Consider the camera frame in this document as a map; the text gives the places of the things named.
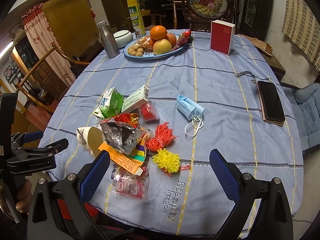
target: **fruit plate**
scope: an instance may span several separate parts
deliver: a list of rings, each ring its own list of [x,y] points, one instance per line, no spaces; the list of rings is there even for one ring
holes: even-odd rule
[[[170,57],[171,55],[173,55],[173,54],[177,53],[178,51],[182,50],[182,49],[188,44],[188,43],[186,43],[185,45],[183,45],[183,46],[180,47],[179,49],[176,49],[176,50],[174,50],[174,51],[170,51],[170,52],[168,52],[168,53],[164,53],[164,54],[161,54],[161,55],[155,55],[155,54],[153,53],[153,51],[152,51],[152,52],[145,52],[142,57],[136,57],[136,56],[131,56],[131,55],[129,55],[129,54],[128,54],[128,48],[129,48],[130,46],[133,46],[138,40],[142,39],[143,37],[137,38],[137,39],[135,39],[134,41],[130,42],[127,46],[125,46],[125,48],[124,48],[124,50],[123,50],[123,53],[124,53],[127,57],[129,57],[129,58],[140,59],[140,60],[152,60],[152,59],[159,59],[159,58],[164,58],[164,57]]]

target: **red plastic cup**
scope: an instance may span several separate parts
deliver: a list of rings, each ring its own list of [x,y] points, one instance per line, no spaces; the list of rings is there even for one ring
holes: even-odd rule
[[[151,101],[142,105],[139,108],[139,113],[142,115],[143,120],[145,120],[146,122],[159,119],[159,114]]]

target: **fluorescent light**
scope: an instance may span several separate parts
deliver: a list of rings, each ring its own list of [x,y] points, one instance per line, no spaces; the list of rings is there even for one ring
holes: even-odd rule
[[[8,44],[8,46],[6,46],[6,47],[4,48],[4,50],[0,52],[0,58],[7,52],[8,49],[10,49],[10,47],[11,47],[12,45],[13,45],[13,41],[11,41],[11,42]]]

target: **blue gripper pad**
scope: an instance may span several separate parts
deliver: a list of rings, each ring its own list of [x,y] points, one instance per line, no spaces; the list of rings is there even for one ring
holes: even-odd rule
[[[240,199],[239,183],[232,175],[227,164],[221,159],[217,149],[210,152],[209,162],[227,198],[237,203]]]
[[[88,175],[82,181],[79,187],[79,198],[81,203],[89,201],[92,199],[94,193],[96,192],[104,174],[106,173],[107,169],[110,165],[110,155],[107,151],[103,151],[102,156],[100,157],[97,162],[93,162],[94,165],[91,170],[89,171]]]
[[[42,137],[43,137],[42,131],[26,133],[22,139],[22,142],[23,143],[33,142],[33,141],[41,139]]]

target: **green carton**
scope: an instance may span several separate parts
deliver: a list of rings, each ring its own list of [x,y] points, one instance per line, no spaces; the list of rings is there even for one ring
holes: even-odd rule
[[[123,95],[115,87],[110,88],[104,93],[100,106],[93,114],[99,118],[109,118],[120,114],[123,101]]]

